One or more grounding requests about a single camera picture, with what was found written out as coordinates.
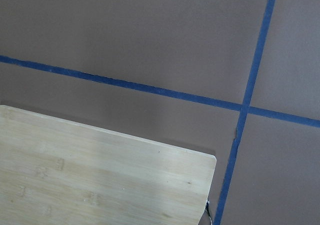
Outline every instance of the wood grain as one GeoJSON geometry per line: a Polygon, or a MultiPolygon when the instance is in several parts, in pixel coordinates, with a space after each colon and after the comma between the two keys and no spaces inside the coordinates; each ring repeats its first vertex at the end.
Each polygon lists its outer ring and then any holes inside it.
{"type": "Polygon", "coordinates": [[[0,105],[3,225],[197,225],[213,155],[0,105]]]}

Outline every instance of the bamboo board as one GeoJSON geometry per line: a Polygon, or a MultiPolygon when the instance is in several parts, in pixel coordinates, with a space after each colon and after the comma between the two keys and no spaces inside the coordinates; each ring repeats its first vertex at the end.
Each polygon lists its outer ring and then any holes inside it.
{"type": "Polygon", "coordinates": [[[0,105],[2,225],[197,225],[213,155],[0,105]]]}

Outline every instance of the cutting board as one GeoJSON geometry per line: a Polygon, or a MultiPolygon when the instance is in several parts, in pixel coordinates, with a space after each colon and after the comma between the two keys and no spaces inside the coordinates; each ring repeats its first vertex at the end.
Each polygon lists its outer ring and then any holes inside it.
{"type": "Polygon", "coordinates": [[[0,105],[2,225],[197,225],[215,166],[213,155],[0,105]]]}

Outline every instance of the blue tape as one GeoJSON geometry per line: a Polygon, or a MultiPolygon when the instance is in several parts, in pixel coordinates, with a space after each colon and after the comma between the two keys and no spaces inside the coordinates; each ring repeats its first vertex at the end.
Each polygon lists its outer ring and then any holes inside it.
{"type": "Polygon", "coordinates": [[[228,163],[226,166],[226,171],[224,174],[222,189],[220,192],[220,196],[219,196],[219,200],[218,200],[218,204],[215,212],[213,225],[220,225],[221,219],[224,213],[226,200],[229,192],[229,187],[230,187],[230,183],[231,183],[231,179],[232,179],[232,175],[234,172],[235,163],[237,159],[238,147],[241,142],[242,134],[244,131],[244,127],[245,127],[245,123],[246,123],[246,119],[249,111],[249,106],[250,106],[252,94],[254,91],[258,70],[260,66],[260,61],[264,51],[264,46],[265,46],[275,2],[276,0],[267,0],[267,4],[265,7],[262,25],[260,28],[260,33],[259,33],[258,41],[255,47],[250,74],[249,74],[248,82],[246,84],[245,93],[242,101],[242,108],[240,110],[238,122],[236,125],[236,137],[233,140],[233,143],[231,146],[231,151],[230,151],[228,163]]]}
{"type": "Polygon", "coordinates": [[[279,119],[279,120],[283,120],[291,123],[320,128],[320,120],[311,119],[303,116],[296,116],[296,115],[291,115],[283,112],[271,111],[263,108],[254,107],[254,106],[249,107],[248,113],[258,115],[258,116],[268,117],[272,119],[279,119]]]}
{"type": "Polygon", "coordinates": [[[42,64],[42,63],[38,63],[38,62],[33,62],[33,61],[23,61],[23,60],[18,60],[18,59],[14,59],[11,57],[0,55],[0,62],[18,65],[18,66],[25,67],[25,68],[31,68],[31,69],[41,70],[41,71],[45,71],[45,72],[50,72],[50,73],[54,73],[54,74],[60,74],[60,75],[65,75],[65,76],[69,76],[69,77],[89,80],[89,81],[93,81],[93,82],[97,82],[97,83],[113,85],[113,86],[122,87],[122,88],[126,88],[126,89],[133,89],[133,90],[137,90],[137,91],[141,91],[141,92],[162,95],[162,96],[185,100],[185,101],[190,101],[190,102],[194,102],[194,103],[205,104],[205,105],[210,105],[210,106],[214,106],[214,107],[234,110],[234,111],[241,110],[241,104],[237,104],[237,103],[233,103],[233,102],[229,102],[229,101],[223,101],[223,100],[218,100],[218,99],[209,98],[209,97],[205,97],[205,96],[193,95],[193,94],[189,94],[189,93],[185,93],[185,92],[169,90],[169,89],[145,85],[145,84],[141,84],[141,83],[113,79],[113,78],[105,77],[105,76],[93,75],[93,74],[89,74],[89,73],[85,73],[85,72],[81,72],[81,71],[77,71],[77,70],[66,69],[66,68],[62,68],[62,67],[58,67],[58,66],[46,65],[46,64],[42,64]]]}

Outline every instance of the wooden board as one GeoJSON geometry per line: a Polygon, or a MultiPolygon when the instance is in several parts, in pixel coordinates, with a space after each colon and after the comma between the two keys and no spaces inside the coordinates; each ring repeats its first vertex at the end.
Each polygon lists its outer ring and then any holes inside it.
{"type": "Polygon", "coordinates": [[[2,225],[197,225],[215,165],[213,155],[0,105],[2,225]]]}

